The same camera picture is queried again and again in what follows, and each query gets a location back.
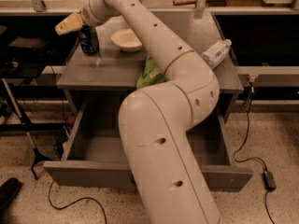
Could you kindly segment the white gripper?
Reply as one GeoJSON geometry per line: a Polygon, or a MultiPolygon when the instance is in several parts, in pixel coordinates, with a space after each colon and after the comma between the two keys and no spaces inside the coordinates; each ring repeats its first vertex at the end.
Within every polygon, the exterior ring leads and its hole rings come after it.
{"type": "Polygon", "coordinates": [[[86,0],[79,13],[74,12],[55,26],[58,35],[76,32],[83,27],[83,22],[91,27],[100,26],[120,13],[111,5],[113,0],[86,0]]]}

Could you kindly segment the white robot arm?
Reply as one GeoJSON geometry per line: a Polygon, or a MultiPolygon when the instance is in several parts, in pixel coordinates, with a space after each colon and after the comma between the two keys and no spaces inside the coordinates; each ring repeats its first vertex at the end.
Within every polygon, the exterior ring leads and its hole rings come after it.
{"type": "Polygon", "coordinates": [[[186,132],[217,105],[216,75],[200,55],[141,0],[87,0],[56,27],[60,35],[121,15],[166,81],[128,95],[119,131],[151,224],[221,224],[221,214],[192,153],[186,132]]]}

